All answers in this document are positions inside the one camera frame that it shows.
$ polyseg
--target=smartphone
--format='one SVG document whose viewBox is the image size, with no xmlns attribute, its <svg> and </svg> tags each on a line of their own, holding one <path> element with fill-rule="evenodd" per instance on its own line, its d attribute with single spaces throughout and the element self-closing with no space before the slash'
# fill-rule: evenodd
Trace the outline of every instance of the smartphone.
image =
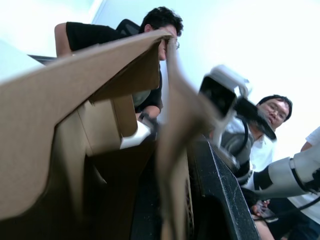
<svg viewBox="0 0 320 240">
<path fill-rule="evenodd" d="M 275 213 L 273 211 L 271 211 L 263 201 L 258 201 L 256 203 L 256 206 L 257 206 L 257 213 L 260 214 L 260 216 L 262 218 L 268 218 L 268 217 L 271 217 L 271 216 L 275 216 Z M 268 218 L 265 220 L 267 223 L 273 223 L 275 221 L 278 221 L 278 218 L 277 217 L 273 217 L 273 218 Z"/>
</svg>

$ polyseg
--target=eyeglasses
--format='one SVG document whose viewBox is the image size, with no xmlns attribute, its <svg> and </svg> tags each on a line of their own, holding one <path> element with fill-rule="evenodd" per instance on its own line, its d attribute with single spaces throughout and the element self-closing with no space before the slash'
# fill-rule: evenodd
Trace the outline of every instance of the eyeglasses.
<svg viewBox="0 0 320 240">
<path fill-rule="evenodd" d="M 165 45 L 168 45 L 169 39 L 165 39 L 164 41 L 165 41 Z M 175 42 L 175 47 L 176 47 L 176 49 L 180 48 L 180 43 L 178 41 Z"/>
<path fill-rule="evenodd" d="M 273 102 L 267 102 L 266 105 L 269 107 L 269 109 L 272 111 L 272 112 L 276 112 L 277 113 L 277 116 L 281 119 L 281 120 L 286 120 L 287 118 L 287 115 L 279 109 L 279 107 L 273 103 Z"/>
</svg>

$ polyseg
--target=white shirt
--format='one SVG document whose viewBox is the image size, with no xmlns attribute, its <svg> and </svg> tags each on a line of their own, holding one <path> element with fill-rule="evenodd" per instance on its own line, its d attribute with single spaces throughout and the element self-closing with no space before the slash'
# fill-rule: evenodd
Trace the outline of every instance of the white shirt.
<svg viewBox="0 0 320 240">
<path fill-rule="evenodd" d="M 320 127 L 313 131 L 306 138 L 306 141 L 310 143 L 312 146 L 320 144 Z M 299 208 L 312 202 L 318 197 L 319 195 L 308 193 L 301 196 L 288 197 L 288 199 L 296 208 Z M 302 210 L 301 212 L 320 225 L 320 202 L 317 202 L 316 204 Z"/>
<path fill-rule="evenodd" d="M 226 131 L 230 133 L 244 133 L 245 127 L 242 121 L 235 117 L 227 125 Z M 261 172 L 272 163 L 275 154 L 276 143 L 277 141 L 271 141 L 265 135 L 253 143 L 250 154 L 250 168 L 254 172 Z"/>
</svg>

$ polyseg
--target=black t-shirt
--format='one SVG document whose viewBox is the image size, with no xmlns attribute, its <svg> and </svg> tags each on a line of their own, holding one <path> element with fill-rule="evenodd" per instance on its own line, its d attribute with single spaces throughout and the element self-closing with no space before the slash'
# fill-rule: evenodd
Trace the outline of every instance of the black t-shirt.
<svg viewBox="0 0 320 240">
<path fill-rule="evenodd" d="M 66 35 L 71 51 L 78 51 L 96 44 L 104 44 L 127 37 L 109 26 L 84 24 L 80 22 L 67 22 Z M 161 100 L 162 75 L 159 70 L 159 87 L 151 90 L 143 103 L 135 107 L 135 112 L 140 113 L 148 106 L 163 108 Z"/>
</svg>

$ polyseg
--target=dark hair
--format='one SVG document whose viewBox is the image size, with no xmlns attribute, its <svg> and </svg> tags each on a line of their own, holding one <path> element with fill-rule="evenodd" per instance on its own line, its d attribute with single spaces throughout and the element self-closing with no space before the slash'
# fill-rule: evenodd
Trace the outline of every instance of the dark hair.
<svg viewBox="0 0 320 240">
<path fill-rule="evenodd" d="M 286 117 L 286 119 L 284 121 L 287 121 L 290 117 L 291 117 L 291 114 L 292 114 L 292 101 L 290 101 L 289 98 L 287 98 L 286 96 L 281 96 L 281 95 L 272 95 L 272 96 L 266 96 L 264 98 L 262 98 L 259 102 L 258 102 L 258 105 L 261 105 L 271 99 L 279 99 L 280 101 L 282 102 L 286 102 L 289 106 L 289 114 L 288 116 Z"/>
<path fill-rule="evenodd" d="M 142 21 L 139 34 L 142 34 L 145 31 L 145 26 L 147 24 L 150 24 L 153 29 L 172 25 L 175 27 L 178 37 L 181 36 L 181 32 L 184 29 L 182 18 L 165 6 L 154 8 L 148 12 Z"/>
</svg>

